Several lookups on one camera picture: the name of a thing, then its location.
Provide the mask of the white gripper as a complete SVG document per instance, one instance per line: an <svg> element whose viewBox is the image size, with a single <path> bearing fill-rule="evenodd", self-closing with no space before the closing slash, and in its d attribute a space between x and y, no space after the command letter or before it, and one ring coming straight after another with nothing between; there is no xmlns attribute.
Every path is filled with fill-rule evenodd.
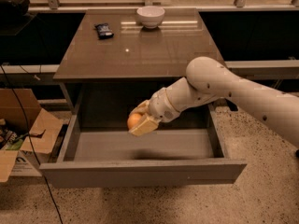
<svg viewBox="0 0 299 224"><path fill-rule="evenodd" d="M178 118L180 115L170 103L166 88L161 88L149 100L140 103L131 111L131 115L133 114L140 114L142 116L140 121L132 129L129 129L129 133L134 136L141 136L156 130L158 128L158 121L156 119L167 123Z"/></svg>

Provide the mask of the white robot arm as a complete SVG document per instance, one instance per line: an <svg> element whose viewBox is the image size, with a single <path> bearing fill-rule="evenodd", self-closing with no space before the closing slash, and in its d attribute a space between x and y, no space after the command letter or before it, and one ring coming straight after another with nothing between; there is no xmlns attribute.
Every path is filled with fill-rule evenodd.
<svg viewBox="0 0 299 224"><path fill-rule="evenodd" d="M282 138L299 147L299 97L239 77L208 57L193 59L186 76L156 91L127 120L129 133L141 136L184 110L225 98Z"/></svg>

